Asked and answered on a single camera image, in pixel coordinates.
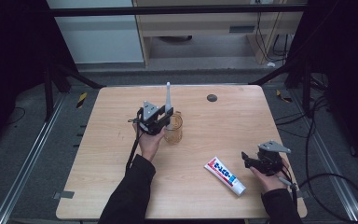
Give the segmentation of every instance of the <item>person's left hand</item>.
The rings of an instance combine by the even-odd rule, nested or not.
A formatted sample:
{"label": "person's left hand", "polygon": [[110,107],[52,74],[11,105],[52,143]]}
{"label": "person's left hand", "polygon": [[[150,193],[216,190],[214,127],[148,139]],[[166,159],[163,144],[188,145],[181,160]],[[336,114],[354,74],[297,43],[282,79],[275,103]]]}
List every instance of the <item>person's left hand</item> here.
{"label": "person's left hand", "polygon": [[[289,168],[289,164],[287,161],[282,158],[283,166],[287,170]],[[283,184],[283,182],[279,179],[279,177],[285,178],[284,174],[282,172],[279,172],[275,175],[266,176],[264,174],[261,174],[256,168],[253,166],[250,168],[250,170],[254,173],[254,175],[257,177],[257,179],[260,181],[263,189],[263,193],[267,193],[270,190],[274,189],[287,189],[287,185]]]}
{"label": "person's left hand", "polygon": [[[132,124],[133,129],[136,131],[138,125],[136,123]],[[162,137],[165,134],[165,127],[161,129],[161,131],[156,135],[149,135],[147,133],[143,133],[142,130],[139,130],[139,147],[142,151],[142,156],[147,159],[148,161],[152,161],[155,157],[159,141],[161,141]]]}

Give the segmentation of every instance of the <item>gray floor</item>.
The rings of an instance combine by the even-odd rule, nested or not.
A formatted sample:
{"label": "gray floor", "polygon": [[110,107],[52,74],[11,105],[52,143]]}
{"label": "gray floor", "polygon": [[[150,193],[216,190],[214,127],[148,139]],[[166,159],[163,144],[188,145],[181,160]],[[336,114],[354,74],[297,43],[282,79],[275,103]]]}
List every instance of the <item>gray floor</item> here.
{"label": "gray floor", "polygon": [[[146,68],[121,68],[115,73],[88,72],[84,75],[109,86],[163,85],[166,81],[172,84],[243,84],[254,81],[273,69],[256,63],[246,38],[240,35],[193,36],[193,39],[187,42],[167,42],[155,38],[153,44],[150,64]],[[275,119],[300,112],[297,104],[286,103],[276,96],[276,89],[282,88],[283,80],[284,76],[277,77],[263,88]],[[53,195],[63,190],[81,141],[81,134],[84,132],[84,125],[87,125],[98,94],[97,90],[75,80],[71,79],[71,83],[74,86],[70,93],[64,94],[62,110],[11,213],[12,223],[64,223],[55,216],[58,200],[53,199]],[[82,108],[76,108],[78,97],[84,91],[88,93],[85,104]],[[299,91],[300,89],[290,90],[290,93],[296,98]],[[55,91],[56,99],[61,95],[62,93]],[[317,91],[312,92],[315,99],[319,95],[321,94]],[[19,95],[16,106],[20,108],[15,109],[8,122],[20,120],[7,125],[0,137],[0,205],[42,128],[45,116],[43,86],[36,86]],[[327,105],[316,112],[317,131],[339,171],[358,185],[358,158],[351,156],[350,145],[328,108]],[[308,132],[307,123],[301,119],[278,128],[283,143],[293,150],[289,160],[297,181],[302,182],[306,179],[306,140],[303,136]],[[313,141],[310,142],[309,156],[312,175],[326,172],[321,159],[323,156]],[[312,181],[312,186],[327,207],[347,217],[345,207],[330,178]],[[327,214],[312,197],[306,198],[305,202],[309,209],[304,218],[306,223],[343,223]],[[251,223],[264,221],[251,220]]]}

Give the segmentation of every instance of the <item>black sleeve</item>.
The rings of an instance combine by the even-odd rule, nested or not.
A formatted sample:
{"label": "black sleeve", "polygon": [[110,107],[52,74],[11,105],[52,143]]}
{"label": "black sleeve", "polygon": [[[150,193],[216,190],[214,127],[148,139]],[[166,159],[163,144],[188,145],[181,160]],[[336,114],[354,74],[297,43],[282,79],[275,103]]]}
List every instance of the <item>black sleeve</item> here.
{"label": "black sleeve", "polygon": [[130,170],[110,196],[98,223],[144,223],[155,173],[150,161],[136,155]]}
{"label": "black sleeve", "polygon": [[302,223],[287,189],[274,189],[261,196],[270,224]]}

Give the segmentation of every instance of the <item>black pole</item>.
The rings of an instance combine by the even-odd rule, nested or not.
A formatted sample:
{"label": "black pole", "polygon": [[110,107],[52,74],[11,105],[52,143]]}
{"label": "black pole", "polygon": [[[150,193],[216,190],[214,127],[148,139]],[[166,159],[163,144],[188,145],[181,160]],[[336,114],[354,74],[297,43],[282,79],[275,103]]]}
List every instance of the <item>black pole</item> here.
{"label": "black pole", "polygon": [[214,5],[214,6],[169,6],[169,7],[95,7],[95,8],[53,8],[32,10],[29,13],[53,17],[120,16],[158,14],[200,14],[241,12],[297,12],[319,7],[308,4],[265,4],[265,5]]}

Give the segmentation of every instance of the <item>toothpaste tube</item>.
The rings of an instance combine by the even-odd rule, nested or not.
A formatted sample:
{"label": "toothpaste tube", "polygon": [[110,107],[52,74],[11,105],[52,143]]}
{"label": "toothpaste tube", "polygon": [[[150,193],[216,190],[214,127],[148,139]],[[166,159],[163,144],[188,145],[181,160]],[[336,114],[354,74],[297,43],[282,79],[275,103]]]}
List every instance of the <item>toothpaste tube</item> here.
{"label": "toothpaste tube", "polygon": [[211,159],[204,167],[211,171],[212,174],[225,183],[238,196],[241,196],[245,192],[246,187],[217,157]]}

